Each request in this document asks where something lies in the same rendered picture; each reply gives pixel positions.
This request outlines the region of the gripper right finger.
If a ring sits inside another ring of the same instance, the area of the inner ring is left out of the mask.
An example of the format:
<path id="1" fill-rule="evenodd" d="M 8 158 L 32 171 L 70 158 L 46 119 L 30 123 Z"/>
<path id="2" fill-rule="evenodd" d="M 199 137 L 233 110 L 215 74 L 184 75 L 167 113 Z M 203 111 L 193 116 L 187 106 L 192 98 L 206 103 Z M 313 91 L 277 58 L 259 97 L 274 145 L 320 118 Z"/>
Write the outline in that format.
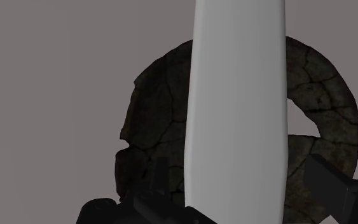
<path id="1" fill-rule="evenodd" d="M 339 224 L 358 224 L 358 179 L 353 179 L 322 155 L 305 160 L 304 186 Z"/>

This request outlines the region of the tall white smooth object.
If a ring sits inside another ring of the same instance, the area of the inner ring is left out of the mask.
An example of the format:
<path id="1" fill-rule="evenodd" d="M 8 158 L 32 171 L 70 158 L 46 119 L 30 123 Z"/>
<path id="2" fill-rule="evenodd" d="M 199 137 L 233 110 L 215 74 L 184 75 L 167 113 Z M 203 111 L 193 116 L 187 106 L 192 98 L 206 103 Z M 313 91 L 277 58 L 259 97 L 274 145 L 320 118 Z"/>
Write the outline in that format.
<path id="1" fill-rule="evenodd" d="M 217 224 L 282 224 L 285 0 L 196 0 L 185 203 Z"/>

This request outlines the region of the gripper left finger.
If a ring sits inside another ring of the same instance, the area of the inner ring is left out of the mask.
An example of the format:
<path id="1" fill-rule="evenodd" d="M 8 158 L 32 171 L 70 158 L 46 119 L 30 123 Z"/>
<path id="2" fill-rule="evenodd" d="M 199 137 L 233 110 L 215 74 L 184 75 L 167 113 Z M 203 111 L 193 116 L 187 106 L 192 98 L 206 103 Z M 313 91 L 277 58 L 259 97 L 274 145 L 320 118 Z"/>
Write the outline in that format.
<path id="1" fill-rule="evenodd" d="M 120 204 L 110 198 L 88 201 L 76 224 L 217 224 L 195 208 L 170 200 L 168 167 L 166 157 L 158 158 L 150 185 L 133 188 Z"/>

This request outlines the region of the dark brown cracked round object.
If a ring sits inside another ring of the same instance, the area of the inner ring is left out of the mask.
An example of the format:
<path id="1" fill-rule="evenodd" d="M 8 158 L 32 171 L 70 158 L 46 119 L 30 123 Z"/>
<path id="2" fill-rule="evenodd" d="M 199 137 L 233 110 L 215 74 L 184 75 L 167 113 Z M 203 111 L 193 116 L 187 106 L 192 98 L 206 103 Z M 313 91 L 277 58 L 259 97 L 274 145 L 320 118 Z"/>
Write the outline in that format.
<path id="1" fill-rule="evenodd" d="M 158 157 L 169 159 L 169 197 L 184 205 L 184 138 L 192 43 L 155 60 L 134 82 L 120 133 L 128 147 L 116 154 L 116 191 L 121 199 L 149 183 Z M 333 64 L 317 50 L 286 39 L 287 96 L 314 124 L 317 137 L 289 135 L 289 165 L 282 224 L 320 224 L 326 210 L 303 184 L 305 157 L 318 153 L 347 176 L 358 161 L 356 101 Z"/>

